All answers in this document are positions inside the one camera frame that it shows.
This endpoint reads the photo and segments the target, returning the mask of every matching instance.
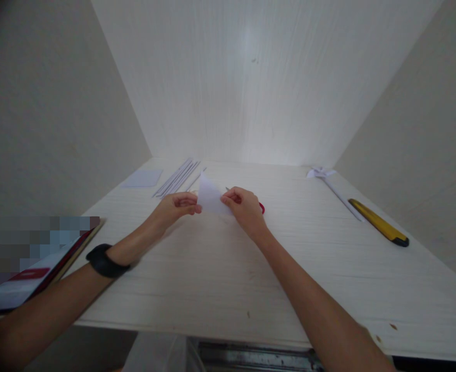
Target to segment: smartwatch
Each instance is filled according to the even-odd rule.
[[[105,277],[116,278],[126,273],[131,265],[122,266],[113,262],[105,253],[112,245],[100,244],[92,249],[86,259],[90,262],[93,269]]]

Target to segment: white stick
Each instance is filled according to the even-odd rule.
[[[183,177],[188,174],[190,169],[192,169],[192,167],[195,166],[195,164],[197,164],[197,162],[192,162],[190,165],[188,165],[188,167],[186,167],[186,169],[181,173],[181,175],[179,175],[176,178],[176,180],[174,180],[174,182],[167,188],[166,192],[162,196],[160,196],[160,198],[162,199],[164,196],[172,194],[172,191],[175,189],[178,182],[181,181]]]
[[[190,185],[185,189],[185,191],[188,191],[188,190],[190,189],[190,187],[193,186],[193,184],[195,183],[196,180],[198,180],[198,178],[200,177],[200,174],[201,174],[202,172],[200,172],[200,173],[198,174],[198,176],[195,177],[195,179],[192,181],[192,183],[190,183]]]
[[[183,176],[183,178],[180,180],[180,182],[177,183],[177,185],[174,187],[173,191],[171,192],[171,194],[174,194],[175,192],[178,191],[178,189],[181,187],[181,185],[183,185],[185,183],[185,181],[188,179],[188,177],[193,173],[193,171],[195,170],[195,168],[200,164],[200,162],[198,161],[194,166],[193,168],[191,168],[188,173],[186,175]]]
[[[335,193],[335,195],[341,200],[341,202],[343,204],[345,204],[345,206],[350,209],[350,212],[352,212],[352,214],[357,217],[357,219],[361,222],[364,222],[365,219],[364,219],[364,216],[362,216],[354,207],[352,207],[352,205],[348,202],[348,200],[346,200],[343,196],[341,196],[338,191],[333,187],[333,185],[331,184],[331,182],[328,181],[328,179],[326,177],[318,177],[320,179],[322,179],[324,181],[324,183],[331,189],[331,191],[333,191]]]
[[[186,164],[187,164],[189,161],[191,161],[191,160],[192,160],[192,158],[186,159],[185,162],[176,170],[176,172],[174,172],[174,173],[171,175],[171,177],[169,177],[169,178],[167,179],[167,181],[164,182],[164,183],[162,184],[162,186],[161,186],[156,192],[154,192],[154,194],[152,195],[152,197],[154,197],[157,193],[163,191],[163,190],[164,190],[164,187],[165,187],[166,185],[169,185],[169,182],[172,181],[173,177],[180,171],[180,169],[182,169],[184,166],[186,166]]]
[[[174,179],[169,183],[169,185],[163,190],[162,193],[159,193],[156,195],[156,197],[163,197],[164,195],[167,194],[167,191],[171,189],[171,186],[173,183],[175,183],[182,175],[185,174],[186,170],[188,167],[190,167],[193,164],[192,160],[189,160],[186,166],[182,167],[182,169],[179,170],[179,172],[176,174]]]

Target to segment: scissors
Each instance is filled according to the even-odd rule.
[[[259,203],[259,206],[260,206],[260,209],[262,210],[262,214],[264,214],[265,208],[264,208],[264,206],[262,205],[262,203]]]

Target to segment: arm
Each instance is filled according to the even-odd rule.
[[[200,213],[190,193],[166,196],[135,231],[107,251],[120,265],[141,257],[166,229],[186,214]],[[90,264],[49,287],[0,320],[0,369],[22,369],[67,327],[113,279],[101,276]]]
[[[221,200],[268,260],[326,370],[395,370],[369,334],[274,238],[252,192],[233,188]]]

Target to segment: yellow utility knife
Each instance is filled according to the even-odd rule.
[[[408,246],[409,241],[404,234],[396,230],[393,226],[391,226],[361,202],[356,201],[355,199],[348,199],[348,201],[356,210],[359,211],[361,215],[365,217],[367,221],[372,224],[372,226],[378,229],[379,232],[386,237],[386,239],[399,246]]]

